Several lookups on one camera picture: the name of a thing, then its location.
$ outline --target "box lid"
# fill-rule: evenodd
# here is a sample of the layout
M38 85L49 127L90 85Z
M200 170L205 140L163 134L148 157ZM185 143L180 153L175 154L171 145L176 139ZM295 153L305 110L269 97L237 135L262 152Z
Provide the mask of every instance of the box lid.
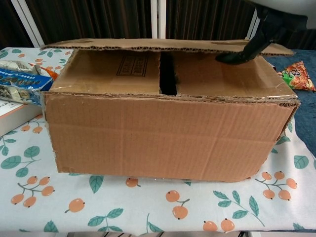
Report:
M44 48L72 48L81 50L240 52L247 40L179 40L179 39L75 39L46 45ZM293 51L279 44L270 44L261 54L293 55Z

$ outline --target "blue fabric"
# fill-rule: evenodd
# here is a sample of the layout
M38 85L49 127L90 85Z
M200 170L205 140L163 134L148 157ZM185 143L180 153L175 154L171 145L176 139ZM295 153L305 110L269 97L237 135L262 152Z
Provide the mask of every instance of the blue fabric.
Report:
M303 61L312 82L316 85L316 51L294 50L293 57L266 57L266 60L282 71L293 63ZM296 133L305 142L307 148L316 156L316 93L294 90L301 100L301 106L295 114Z

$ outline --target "blue package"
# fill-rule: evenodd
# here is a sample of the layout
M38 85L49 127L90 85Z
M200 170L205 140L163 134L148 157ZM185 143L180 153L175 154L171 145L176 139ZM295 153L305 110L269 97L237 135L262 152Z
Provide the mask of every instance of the blue package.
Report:
M27 104L40 104L40 92L47 91L53 78L0 69L0 98Z

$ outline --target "tablecloth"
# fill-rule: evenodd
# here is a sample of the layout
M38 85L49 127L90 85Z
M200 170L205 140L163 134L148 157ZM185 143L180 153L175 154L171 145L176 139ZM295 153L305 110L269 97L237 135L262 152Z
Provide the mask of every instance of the tablecloth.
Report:
M1 60L58 73L70 55L0 51ZM297 137L294 120L258 173L236 183L58 173L40 117L1 137L0 149L0 231L316 229L316 159Z

